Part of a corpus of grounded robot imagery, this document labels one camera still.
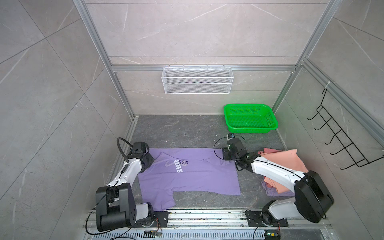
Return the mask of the purple t shirt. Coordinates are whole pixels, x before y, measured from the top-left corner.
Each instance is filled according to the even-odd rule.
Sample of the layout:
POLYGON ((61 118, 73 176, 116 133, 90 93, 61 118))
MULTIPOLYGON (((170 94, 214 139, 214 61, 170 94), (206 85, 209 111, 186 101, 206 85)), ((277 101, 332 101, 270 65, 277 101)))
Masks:
POLYGON ((264 188, 264 190, 266 191, 267 196, 269 196, 269 197, 294 197, 295 196, 295 194, 291 191, 287 191, 287 192, 279 194, 277 192, 276 188, 269 187, 269 185, 267 183, 265 183, 264 181, 262 181, 261 184, 262 184, 262 187, 264 188))
POLYGON ((241 189, 233 161, 209 148, 150 149, 154 163, 138 175, 143 202, 155 211, 176 206, 175 192, 211 192, 239 196, 241 189))

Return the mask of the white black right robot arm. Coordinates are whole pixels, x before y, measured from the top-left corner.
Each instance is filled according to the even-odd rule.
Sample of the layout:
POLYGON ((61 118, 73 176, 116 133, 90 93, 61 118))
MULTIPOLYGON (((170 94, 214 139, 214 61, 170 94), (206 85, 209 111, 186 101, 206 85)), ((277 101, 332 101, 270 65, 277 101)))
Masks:
POLYGON ((292 198, 273 200, 265 205, 257 212, 257 226, 278 227, 289 218, 303 217, 311 223, 326 219, 326 212, 335 200, 318 173, 292 170, 255 152, 248 152, 234 134, 228 134, 226 139, 227 147, 222 149, 222 160, 234 161, 238 171, 247 170, 270 178, 295 194, 292 198))

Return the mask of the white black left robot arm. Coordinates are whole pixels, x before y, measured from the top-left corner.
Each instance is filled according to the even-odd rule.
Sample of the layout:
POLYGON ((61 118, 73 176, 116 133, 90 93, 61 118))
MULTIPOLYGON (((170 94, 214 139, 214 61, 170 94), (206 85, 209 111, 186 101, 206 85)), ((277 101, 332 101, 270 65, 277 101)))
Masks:
POLYGON ((149 153, 129 155, 114 180, 97 189, 95 210, 99 232, 134 225, 150 227, 154 223, 153 206, 150 203, 136 204, 132 192, 138 173, 144 172, 153 162, 154 158, 149 153))

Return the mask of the green plastic basket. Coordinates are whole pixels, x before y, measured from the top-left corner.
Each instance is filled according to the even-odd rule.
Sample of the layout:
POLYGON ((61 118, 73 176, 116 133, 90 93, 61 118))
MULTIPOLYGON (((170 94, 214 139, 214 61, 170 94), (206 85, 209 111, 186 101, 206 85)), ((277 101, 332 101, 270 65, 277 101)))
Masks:
POLYGON ((279 127, 273 110, 264 104, 228 104, 224 116, 234 134, 266 134, 279 127))

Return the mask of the folded purple t shirt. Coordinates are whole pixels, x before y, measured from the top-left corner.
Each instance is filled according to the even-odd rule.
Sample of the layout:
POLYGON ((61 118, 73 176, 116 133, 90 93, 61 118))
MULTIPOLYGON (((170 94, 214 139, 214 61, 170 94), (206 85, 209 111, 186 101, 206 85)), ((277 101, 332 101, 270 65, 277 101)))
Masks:
POLYGON ((262 181, 261 184, 262 184, 262 187, 264 188, 264 190, 266 191, 267 196, 269 196, 269 197, 294 197, 295 196, 295 194, 291 191, 287 191, 287 192, 279 194, 277 192, 276 188, 269 187, 269 185, 267 183, 265 183, 264 181, 262 181))

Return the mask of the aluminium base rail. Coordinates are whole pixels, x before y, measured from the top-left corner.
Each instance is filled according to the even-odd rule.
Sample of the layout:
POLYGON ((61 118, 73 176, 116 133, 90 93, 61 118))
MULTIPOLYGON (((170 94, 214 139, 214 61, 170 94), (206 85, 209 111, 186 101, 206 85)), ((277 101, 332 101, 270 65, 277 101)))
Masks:
MULTIPOLYGON (((224 210, 198 210, 198 209, 176 209, 168 210, 167 213, 156 212, 155 215, 163 229, 192 229, 192 228, 252 228, 264 225, 260 216, 260 210, 253 210, 257 219, 248 220, 243 209, 224 209, 224 210)), ((287 218, 275 224, 275 228, 287 229, 326 229, 332 225, 329 220, 321 220, 319 223, 311 223, 304 218, 287 218)))

